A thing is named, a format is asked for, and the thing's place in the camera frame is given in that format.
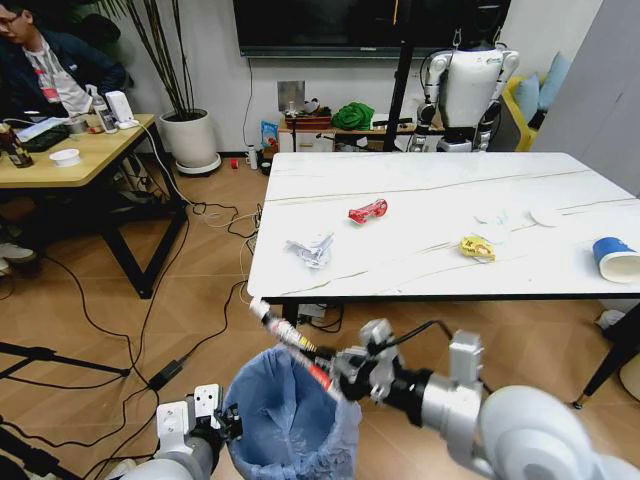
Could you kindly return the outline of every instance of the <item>trash can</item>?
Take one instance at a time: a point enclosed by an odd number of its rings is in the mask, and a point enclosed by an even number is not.
[[[355,477],[360,406],[333,400],[284,347],[242,367],[224,408],[234,403],[244,433],[229,452],[245,479]]]

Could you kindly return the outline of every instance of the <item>man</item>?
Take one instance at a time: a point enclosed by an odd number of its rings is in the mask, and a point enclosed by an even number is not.
[[[31,11],[16,2],[0,0],[0,37],[0,77],[12,115],[82,115],[92,103],[87,84],[101,95],[124,86],[122,65],[73,35],[39,30]]]

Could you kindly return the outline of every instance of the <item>white plant pot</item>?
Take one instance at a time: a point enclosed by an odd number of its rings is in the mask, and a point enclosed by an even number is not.
[[[202,173],[216,169],[220,165],[220,156],[209,112],[197,111],[204,116],[186,122],[168,120],[175,112],[165,113],[160,117],[160,124],[168,150],[178,162],[178,169],[184,167],[184,170]]]

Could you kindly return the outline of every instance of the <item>potted plant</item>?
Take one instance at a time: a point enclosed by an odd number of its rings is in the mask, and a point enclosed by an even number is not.
[[[184,174],[203,174],[220,166],[212,118],[205,109],[196,108],[189,64],[184,51],[181,0],[171,0],[170,21],[176,30],[179,59],[173,58],[157,0],[145,0],[139,7],[135,0],[106,0],[114,9],[126,7],[151,61],[160,76],[173,110],[160,117],[169,150],[176,166]]]

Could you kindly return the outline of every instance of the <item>red object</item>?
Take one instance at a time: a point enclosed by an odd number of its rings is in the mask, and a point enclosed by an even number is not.
[[[368,218],[371,216],[383,216],[387,213],[388,207],[389,205],[386,200],[379,199],[365,207],[358,208],[356,210],[349,210],[349,218],[357,224],[362,225],[363,223],[367,223]]]

